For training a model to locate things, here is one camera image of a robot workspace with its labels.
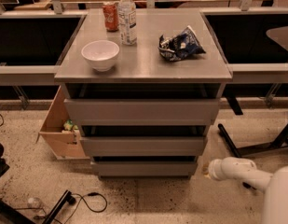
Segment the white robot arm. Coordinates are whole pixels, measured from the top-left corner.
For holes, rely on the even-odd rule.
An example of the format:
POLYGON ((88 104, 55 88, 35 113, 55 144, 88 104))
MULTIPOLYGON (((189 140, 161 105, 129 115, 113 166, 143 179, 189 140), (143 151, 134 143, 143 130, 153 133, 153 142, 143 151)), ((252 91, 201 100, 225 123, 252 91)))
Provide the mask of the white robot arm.
POLYGON ((288 166, 269 173, 250 159, 227 157, 208 162, 202 172, 212 180, 235 179, 262 191, 261 224, 288 224, 288 166))

